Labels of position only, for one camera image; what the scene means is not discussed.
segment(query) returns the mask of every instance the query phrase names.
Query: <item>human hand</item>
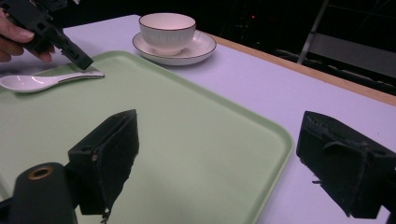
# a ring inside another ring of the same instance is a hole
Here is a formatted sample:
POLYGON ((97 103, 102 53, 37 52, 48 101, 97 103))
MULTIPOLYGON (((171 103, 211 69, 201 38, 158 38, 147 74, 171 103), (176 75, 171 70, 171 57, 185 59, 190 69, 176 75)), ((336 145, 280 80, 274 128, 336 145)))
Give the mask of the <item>human hand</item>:
MULTIPOLYGON (((11 61, 12 56, 22 55, 24 50, 21 44, 32 41, 34 36, 34 33, 10 22, 6 13, 0 8, 0 63, 11 61)), ((55 52, 55 49, 51 46, 48 51, 42 53, 29 51, 41 61, 49 63, 51 61, 50 54, 55 52)))

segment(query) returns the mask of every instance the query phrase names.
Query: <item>light green tray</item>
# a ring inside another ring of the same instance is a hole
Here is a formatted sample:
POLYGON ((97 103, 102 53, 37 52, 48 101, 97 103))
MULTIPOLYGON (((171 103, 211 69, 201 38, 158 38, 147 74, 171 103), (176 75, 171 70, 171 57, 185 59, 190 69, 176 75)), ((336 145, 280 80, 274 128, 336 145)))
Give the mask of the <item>light green tray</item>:
POLYGON ((293 150, 288 132, 127 52, 94 60, 105 78, 31 94, 0 90, 4 187, 12 191, 39 163, 67 164, 67 150, 107 117, 136 109, 140 153, 111 223, 255 223, 293 150))

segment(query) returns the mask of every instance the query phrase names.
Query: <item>black device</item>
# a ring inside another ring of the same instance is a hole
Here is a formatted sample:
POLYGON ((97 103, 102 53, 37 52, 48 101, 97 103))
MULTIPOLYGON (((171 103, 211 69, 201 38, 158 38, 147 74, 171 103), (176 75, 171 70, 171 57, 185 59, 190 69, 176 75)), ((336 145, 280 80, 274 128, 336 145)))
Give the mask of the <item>black device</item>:
POLYGON ((66 0, 0 0, 0 7, 13 23, 35 33, 34 39, 24 44, 26 49, 40 53, 53 45, 80 69, 85 70, 93 63, 50 15, 50 12, 67 7, 66 0))
POLYGON ((396 154, 337 119, 305 111, 297 156, 320 186, 355 218, 376 218, 384 205, 396 223, 396 154))
POLYGON ((17 178, 0 202, 1 224, 75 224, 82 215, 108 220, 139 151, 135 110, 107 118, 68 151, 69 163, 47 162, 17 178))

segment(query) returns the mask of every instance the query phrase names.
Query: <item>saucer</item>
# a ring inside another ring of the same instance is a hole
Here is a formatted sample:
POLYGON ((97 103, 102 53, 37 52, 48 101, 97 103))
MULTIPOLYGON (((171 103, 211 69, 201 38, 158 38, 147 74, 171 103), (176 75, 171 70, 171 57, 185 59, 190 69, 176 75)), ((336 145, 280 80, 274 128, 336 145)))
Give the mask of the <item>saucer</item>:
POLYGON ((198 63, 208 58, 216 48, 216 41, 210 35, 200 31, 195 31, 191 43, 179 54, 174 56, 163 56, 158 54, 155 49, 149 46, 139 33, 132 40, 134 47, 137 48, 144 58, 155 63, 167 65, 187 65, 198 63))

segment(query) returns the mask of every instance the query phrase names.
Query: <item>ceramic spoon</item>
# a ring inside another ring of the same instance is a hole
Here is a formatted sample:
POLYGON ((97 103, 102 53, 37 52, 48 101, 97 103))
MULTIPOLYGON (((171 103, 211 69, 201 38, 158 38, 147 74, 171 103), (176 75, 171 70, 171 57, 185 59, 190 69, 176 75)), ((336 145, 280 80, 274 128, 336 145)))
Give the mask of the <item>ceramic spoon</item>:
POLYGON ((78 72, 57 77, 8 76, 0 78, 0 86, 15 92, 43 91, 54 85, 78 78, 104 77, 100 71, 78 72))

